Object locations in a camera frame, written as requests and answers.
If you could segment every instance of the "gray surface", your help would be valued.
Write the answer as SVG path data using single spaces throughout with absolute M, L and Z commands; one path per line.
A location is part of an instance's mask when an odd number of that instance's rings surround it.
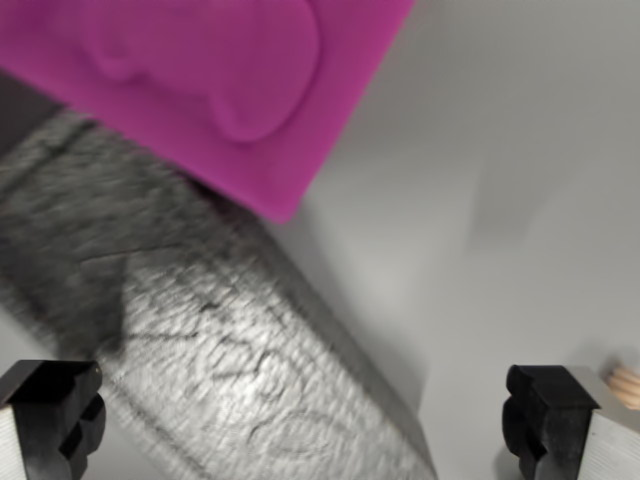
M 435 478 L 415 419 L 253 217 L 73 115 L 0 165 L 3 302 L 97 357 L 111 415 L 172 478 Z
M 638 45 L 635 0 L 418 0 L 298 218 L 272 227 L 422 396 L 444 480 L 513 479 L 510 365 L 640 368 Z

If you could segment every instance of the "black rubber pad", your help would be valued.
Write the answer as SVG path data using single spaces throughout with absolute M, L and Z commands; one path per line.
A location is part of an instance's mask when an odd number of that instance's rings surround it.
M 576 480 L 598 404 L 562 366 L 513 366 L 507 389 L 503 433 L 525 479 Z
M 80 480 L 104 435 L 101 385 L 95 362 L 21 361 L 0 380 L 29 480 Z

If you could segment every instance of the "scribbled marks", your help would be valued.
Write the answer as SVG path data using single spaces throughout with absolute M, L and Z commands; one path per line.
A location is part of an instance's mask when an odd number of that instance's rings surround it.
M 253 428 L 296 408 L 306 384 L 296 362 L 250 340 L 223 337 L 213 349 L 198 349 L 192 399 L 207 406 L 208 428 Z
M 308 458 L 320 456 L 353 436 L 329 415 L 299 410 L 259 423 L 247 443 L 273 457 Z

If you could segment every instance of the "pink sponge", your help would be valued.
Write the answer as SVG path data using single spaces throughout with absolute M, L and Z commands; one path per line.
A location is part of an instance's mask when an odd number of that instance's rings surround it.
M 0 66 L 288 219 L 413 0 L 3 0 Z

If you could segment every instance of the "white table surface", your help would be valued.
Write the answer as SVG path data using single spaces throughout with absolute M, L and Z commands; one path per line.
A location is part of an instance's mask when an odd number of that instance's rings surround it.
M 443 480 L 516 478 L 511 364 L 637 364 L 639 47 L 635 0 L 418 0 L 270 226 L 419 411 Z

